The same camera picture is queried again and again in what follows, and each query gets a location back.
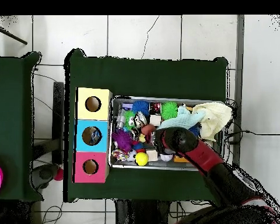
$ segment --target yellow ball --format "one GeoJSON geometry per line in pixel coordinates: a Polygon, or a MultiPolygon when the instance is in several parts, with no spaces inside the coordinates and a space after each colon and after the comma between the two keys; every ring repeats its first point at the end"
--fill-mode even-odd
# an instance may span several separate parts
{"type": "Polygon", "coordinates": [[[143,152],[136,154],[136,163],[139,166],[145,166],[148,163],[148,155],[143,152]]]}

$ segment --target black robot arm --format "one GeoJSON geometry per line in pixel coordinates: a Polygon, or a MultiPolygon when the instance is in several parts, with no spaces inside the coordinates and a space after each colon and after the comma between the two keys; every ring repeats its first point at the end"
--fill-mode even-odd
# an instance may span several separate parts
{"type": "Polygon", "coordinates": [[[189,160],[204,176],[205,182],[220,205],[243,205],[261,199],[254,183],[238,166],[232,167],[189,130],[180,127],[160,129],[155,146],[162,154],[174,151],[189,160]]]}

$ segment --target green table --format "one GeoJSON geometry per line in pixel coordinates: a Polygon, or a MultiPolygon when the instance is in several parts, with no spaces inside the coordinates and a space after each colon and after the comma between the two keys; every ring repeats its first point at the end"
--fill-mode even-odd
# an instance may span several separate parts
{"type": "Polygon", "coordinates": [[[88,58],[72,50],[65,59],[64,200],[121,198],[213,200],[197,171],[111,168],[104,184],[72,183],[75,88],[109,89],[113,95],[225,101],[227,60],[134,60],[88,58]]]}
{"type": "Polygon", "coordinates": [[[0,199],[38,201],[29,173],[33,160],[32,70],[40,54],[0,57],[0,199]]]}

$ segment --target small ball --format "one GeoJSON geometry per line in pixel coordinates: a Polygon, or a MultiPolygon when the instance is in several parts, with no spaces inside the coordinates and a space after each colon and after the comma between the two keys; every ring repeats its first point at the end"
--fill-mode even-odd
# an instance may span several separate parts
{"type": "Polygon", "coordinates": [[[148,163],[148,155],[143,152],[137,153],[136,163],[138,166],[145,166],[148,163]]]}
{"type": "Polygon", "coordinates": [[[161,158],[162,161],[168,162],[168,161],[172,160],[173,155],[163,155],[163,154],[160,154],[160,158],[161,158]]]}

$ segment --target light blue plush toy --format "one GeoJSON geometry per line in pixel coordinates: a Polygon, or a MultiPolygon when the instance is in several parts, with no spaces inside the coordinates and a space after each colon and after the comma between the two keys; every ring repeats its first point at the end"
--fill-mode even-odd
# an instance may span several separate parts
{"type": "Polygon", "coordinates": [[[164,120],[161,123],[160,127],[157,128],[157,130],[168,127],[183,127],[188,130],[189,128],[200,122],[204,118],[204,116],[204,111],[199,111],[197,113],[191,114],[186,109],[186,106],[180,106],[177,110],[177,117],[164,120]]]}

